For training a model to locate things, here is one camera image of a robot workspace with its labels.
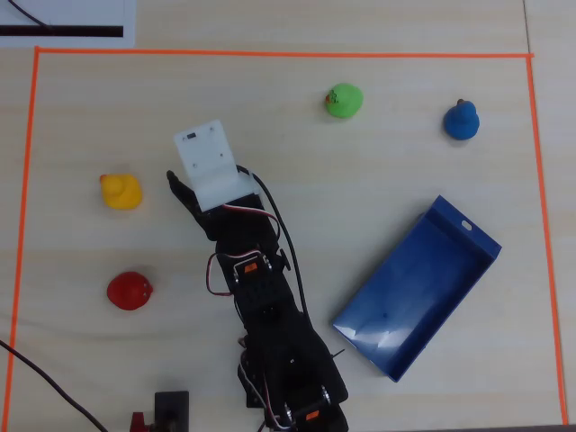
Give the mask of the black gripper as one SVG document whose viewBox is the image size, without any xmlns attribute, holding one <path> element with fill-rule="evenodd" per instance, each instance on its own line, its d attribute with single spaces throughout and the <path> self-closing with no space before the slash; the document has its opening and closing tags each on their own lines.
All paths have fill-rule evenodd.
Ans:
<svg viewBox="0 0 576 432">
<path fill-rule="evenodd" d="M 277 229 L 257 194 L 250 194 L 208 211 L 201 211 L 192 189 L 172 170 L 166 171 L 175 198 L 193 215 L 206 237 L 215 243 L 211 258 L 240 256 L 256 251 L 273 256 L 279 250 Z"/>
</svg>

